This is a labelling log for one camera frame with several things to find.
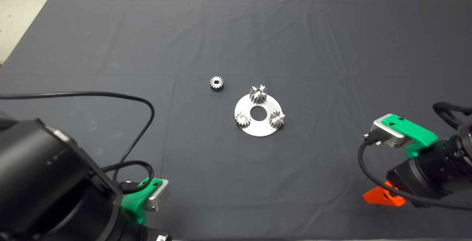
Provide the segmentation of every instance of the spur gear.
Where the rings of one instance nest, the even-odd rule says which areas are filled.
[[[249,91],[249,98],[251,98],[253,103],[263,103],[267,97],[267,92],[267,88],[264,85],[259,87],[253,86],[251,91]]]
[[[251,115],[247,112],[239,112],[236,115],[236,123],[239,125],[240,128],[245,128],[251,123]]]
[[[213,91],[221,91],[224,86],[223,78],[219,76],[214,76],[209,80],[209,86]]]
[[[273,112],[270,115],[268,122],[273,128],[281,128],[285,124],[285,115],[278,111]]]

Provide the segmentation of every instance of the gear teeth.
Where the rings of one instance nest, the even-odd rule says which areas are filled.
[[[246,128],[251,123],[251,115],[245,111],[239,112],[236,115],[236,123],[240,128]]]
[[[255,104],[261,104],[264,103],[266,97],[267,97],[267,88],[264,85],[261,86],[253,86],[251,88],[251,91],[249,91],[249,98],[251,98],[251,101]]]
[[[209,80],[209,86],[214,92],[221,91],[224,86],[223,78],[220,76],[214,76],[213,78],[211,78],[211,80]]]
[[[273,112],[268,122],[273,128],[282,128],[285,124],[285,115],[282,112]]]

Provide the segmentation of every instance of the orange gripper part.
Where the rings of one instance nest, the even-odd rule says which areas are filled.
[[[385,182],[389,187],[393,187],[390,182]],[[376,187],[371,191],[363,195],[367,203],[370,204],[382,204],[390,206],[401,206],[406,203],[406,200],[403,197],[395,196],[392,197],[388,190],[383,189],[382,187]]]

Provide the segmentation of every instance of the cable connector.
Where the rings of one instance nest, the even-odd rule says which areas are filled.
[[[382,130],[381,128],[376,128],[371,132],[364,134],[364,141],[368,141],[369,145],[380,145],[391,137],[392,135],[390,133]]]

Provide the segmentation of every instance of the planetary gear set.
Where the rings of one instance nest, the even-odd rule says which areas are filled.
[[[218,92],[223,89],[224,82],[220,76],[214,76],[209,81],[211,90]],[[266,111],[263,120],[255,120],[251,116],[254,107],[262,107]],[[252,86],[249,94],[243,96],[237,103],[234,113],[236,125],[255,137],[265,137],[281,129],[285,124],[285,114],[280,104],[270,95],[264,85]]]

